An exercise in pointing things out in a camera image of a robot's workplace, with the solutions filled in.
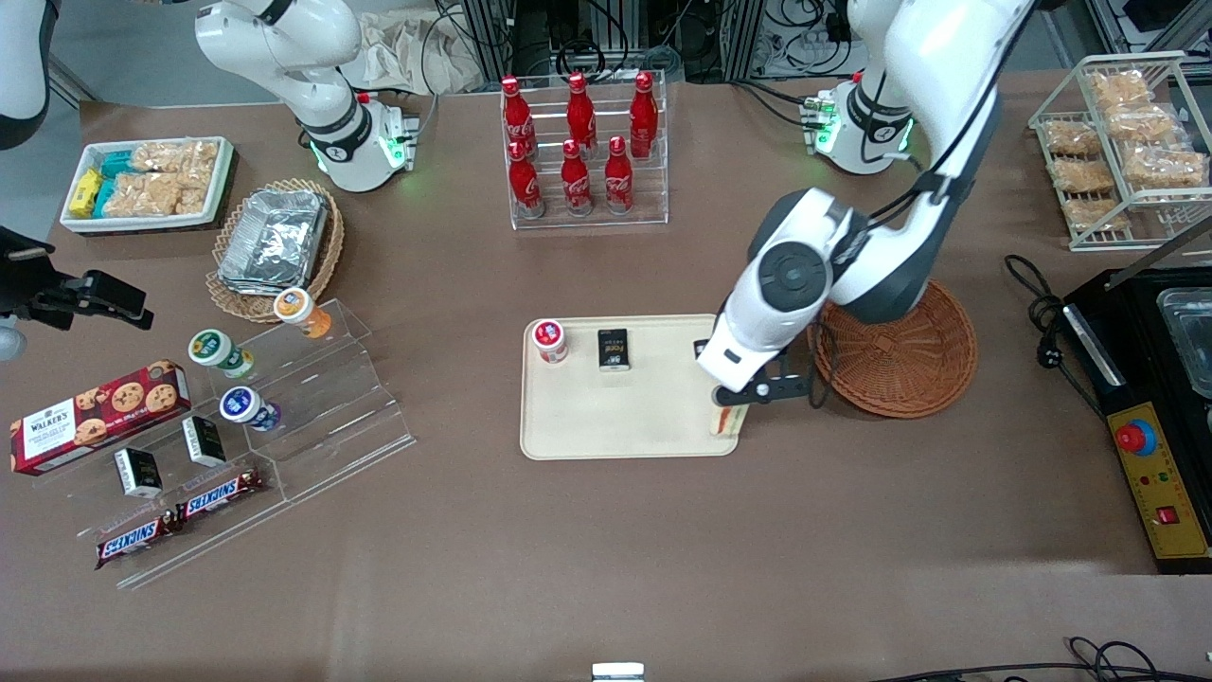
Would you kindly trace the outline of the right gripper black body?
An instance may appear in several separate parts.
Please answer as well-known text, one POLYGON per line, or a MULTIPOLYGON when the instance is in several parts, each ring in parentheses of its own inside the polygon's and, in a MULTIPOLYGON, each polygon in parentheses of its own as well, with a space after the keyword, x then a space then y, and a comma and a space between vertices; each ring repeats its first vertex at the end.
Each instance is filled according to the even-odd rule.
POLYGON ((1 227, 1 315, 17 315, 19 308, 45 291, 61 288, 65 275, 58 273, 48 256, 55 246, 22 236, 1 227))

